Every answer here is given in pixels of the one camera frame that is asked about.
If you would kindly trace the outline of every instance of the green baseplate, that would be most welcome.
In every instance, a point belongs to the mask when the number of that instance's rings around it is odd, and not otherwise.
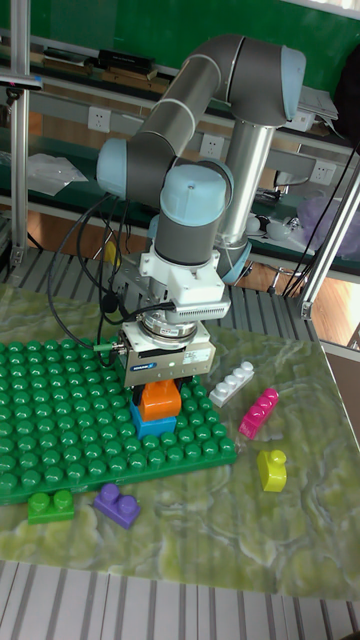
[[[136,437],[131,389],[72,340],[0,343],[0,504],[235,462],[232,440],[194,376],[174,433]]]

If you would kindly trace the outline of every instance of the power socket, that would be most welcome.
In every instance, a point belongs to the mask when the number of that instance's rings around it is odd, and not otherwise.
[[[88,128],[94,131],[110,132],[110,109],[100,107],[89,107]]]
[[[200,147],[200,155],[203,158],[214,158],[215,160],[220,160],[223,146],[224,138],[204,133]]]
[[[333,175],[336,171],[336,164],[331,162],[324,162],[324,160],[316,160],[315,167],[309,178],[310,182],[316,182],[317,184],[324,184],[329,186]]]

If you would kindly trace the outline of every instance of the toy block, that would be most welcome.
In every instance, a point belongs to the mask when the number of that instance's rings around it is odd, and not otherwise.
[[[244,415],[239,427],[240,433],[253,440],[272,413],[278,399],[279,395],[275,389],[266,389]]]
[[[235,393],[244,387],[254,376],[254,367],[251,362],[243,362],[241,367],[234,369],[231,375],[226,376],[223,382],[219,382],[213,389],[209,398],[217,407],[223,407]]]
[[[161,420],[150,420],[144,422],[141,418],[139,407],[135,407],[133,402],[130,403],[130,413],[136,427],[139,440],[145,436],[161,436],[162,433],[174,433],[176,427],[176,417],[162,418]]]
[[[177,416],[181,397],[174,380],[149,382],[142,392],[139,411],[144,422]]]
[[[235,444],[198,376],[182,381],[182,409],[161,424],[165,433],[139,440],[117,363],[105,369],[69,339],[0,343],[0,505],[235,462]]]
[[[70,491],[63,489],[54,496],[47,493],[34,493],[28,501],[28,523],[44,524],[72,520],[74,517],[74,501]]]
[[[286,455],[283,451],[260,451],[256,459],[264,491],[283,490],[286,484]]]
[[[116,484],[106,484],[94,500],[94,507],[124,529],[129,529],[140,513],[133,496],[123,496]]]

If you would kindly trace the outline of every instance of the robotic arm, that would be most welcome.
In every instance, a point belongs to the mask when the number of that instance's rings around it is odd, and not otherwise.
[[[129,141],[108,140],[97,180],[121,199],[160,209],[150,251],[124,259],[115,286],[137,288],[148,306],[125,322],[125,384],[183,378],[210,370],[215,348],[201,320],[229,310],[225,281],[244,262],[246,218],[274,131],[297,109],[305,71],[302,53],[238,35],[196,49]],[[211,98],[235,117],[226,164],[179,156]]]

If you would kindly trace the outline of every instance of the purple block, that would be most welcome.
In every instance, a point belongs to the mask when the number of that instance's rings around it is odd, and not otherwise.
[[[124,529],[129,529],[140,513],[133,496],[123,496],[116,484],[105,484],[94,500],[95,509],[114,520]]]

